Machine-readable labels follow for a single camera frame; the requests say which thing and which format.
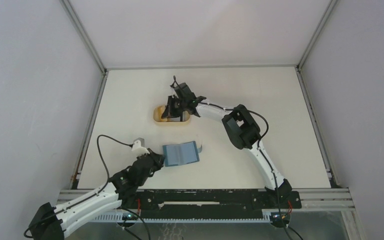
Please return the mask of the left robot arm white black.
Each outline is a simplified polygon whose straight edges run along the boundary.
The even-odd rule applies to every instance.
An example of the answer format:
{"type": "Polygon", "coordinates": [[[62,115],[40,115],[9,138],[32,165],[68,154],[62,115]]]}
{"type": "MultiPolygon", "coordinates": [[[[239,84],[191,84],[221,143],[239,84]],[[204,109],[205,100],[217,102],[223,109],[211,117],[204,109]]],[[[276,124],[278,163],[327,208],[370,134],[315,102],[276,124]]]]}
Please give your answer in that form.
{"type": "Polygon", "coordinates": [[[136,203],[136,192],[164,166],[164,156],[153,151],[137,157],[98,188],[65,203],[41,205],[24,232],[33,240],[64,240],[101,214],[136,203]]]}

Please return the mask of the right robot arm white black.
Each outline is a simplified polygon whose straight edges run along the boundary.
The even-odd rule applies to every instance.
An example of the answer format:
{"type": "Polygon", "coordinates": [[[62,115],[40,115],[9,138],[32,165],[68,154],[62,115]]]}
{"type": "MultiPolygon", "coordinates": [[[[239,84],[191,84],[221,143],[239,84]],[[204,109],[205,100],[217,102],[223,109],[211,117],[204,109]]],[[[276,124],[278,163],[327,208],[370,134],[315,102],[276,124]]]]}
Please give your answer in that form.
{"type": "Polygon", "coordinates": [[[248,150],[258,164],[264,188],[269,193],[269,203],[275,208],[282,208],[288,203],[292,186],[276,168],[263,145],[269,124],[262,115],[243,104],[223,107],[205,101],[206,97],[196,96],[185,82],[179,84],[174,80],[170,88],[174,94],[168,96],[165,110],[160,115],[162,119],[179,118],[187,112],[222,123],[232,145],[239,150],[248,150]]]}

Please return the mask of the blue leather card holder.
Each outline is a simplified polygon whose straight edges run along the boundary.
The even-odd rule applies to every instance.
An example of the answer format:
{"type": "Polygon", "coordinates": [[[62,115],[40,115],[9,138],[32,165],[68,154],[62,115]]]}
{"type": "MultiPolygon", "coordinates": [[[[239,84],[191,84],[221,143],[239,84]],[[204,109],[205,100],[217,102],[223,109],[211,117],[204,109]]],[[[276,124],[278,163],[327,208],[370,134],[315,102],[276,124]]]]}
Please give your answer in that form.
{"type": "Polygon", "coordinates": [[[164,166],[177,167],[197,163],[202,149],[202,145],[196,141],[163,145],[164,166]]]}

